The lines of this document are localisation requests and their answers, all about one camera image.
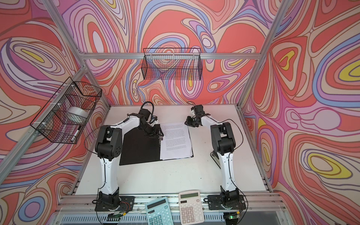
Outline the blue folder with black inside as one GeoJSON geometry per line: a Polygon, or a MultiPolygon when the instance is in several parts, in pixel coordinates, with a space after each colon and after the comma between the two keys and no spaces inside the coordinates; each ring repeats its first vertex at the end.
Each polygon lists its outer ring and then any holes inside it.
{"type": "Polygon", "coordinates": [[[164,161],[160,159],[160,143],[162,137],[151,138],[137,128],[126,133],[120,166],[164,161]]]}

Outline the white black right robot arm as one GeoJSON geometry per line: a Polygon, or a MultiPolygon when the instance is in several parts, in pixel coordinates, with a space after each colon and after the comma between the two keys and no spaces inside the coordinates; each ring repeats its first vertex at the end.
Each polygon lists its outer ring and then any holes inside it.
{"type": "Polygon", "coordinates": [[[235,203],[240,199],[240,191],[234,181],[233,155],[236,140],[231,124],[227,121],[216,121],[206,113],[188,116],[185,125],[193,128],[202,126],[210,130],[212,158],[220,167],[222,174],[219,198],[223,208],[234,208],[235,203]]]}

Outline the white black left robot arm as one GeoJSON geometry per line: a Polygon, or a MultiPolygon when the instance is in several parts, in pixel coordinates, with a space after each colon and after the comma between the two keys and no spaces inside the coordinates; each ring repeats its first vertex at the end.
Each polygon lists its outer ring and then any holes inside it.
{"type": "Polygon", "coordinates": [[[145,132],[149,137],[160,138],[164,134],[158,124],[157,116],[141,109],[139,113],[131,113],[126,119],[100,127],[95,146],[95,153],[100,159],[102,185],[98,189],[96,211],[115,211],[119,209],[122,200],[119,196],[119,185],[116,179],[116,167],[120,162],[125,134],[134,128],[145,132]]]}

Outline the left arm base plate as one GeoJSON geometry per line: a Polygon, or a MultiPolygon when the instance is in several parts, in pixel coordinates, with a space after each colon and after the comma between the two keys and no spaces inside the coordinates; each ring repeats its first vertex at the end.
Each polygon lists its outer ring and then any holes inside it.
{"type": "Polygon", "coordinates": [[[134,196],[120,196],[119,201],[115,201],[114,204],[107,204],[98,199],[93,200],[92,203],[95,205],[95,212],[110,213],[111,218],[120,218],[133,210],[134,201],[134,196]]]}

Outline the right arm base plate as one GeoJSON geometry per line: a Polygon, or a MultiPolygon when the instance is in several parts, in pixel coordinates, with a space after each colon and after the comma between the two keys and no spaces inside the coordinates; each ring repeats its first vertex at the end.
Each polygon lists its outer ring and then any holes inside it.
{"type": "Polygon", "coordinates": [[[208,195],[204,201],[208,204],[208,208],[211,211],[225,210],[224,219],[228,220],[240,218],[242,212],[247,209],[243,195],[208,195]]]}

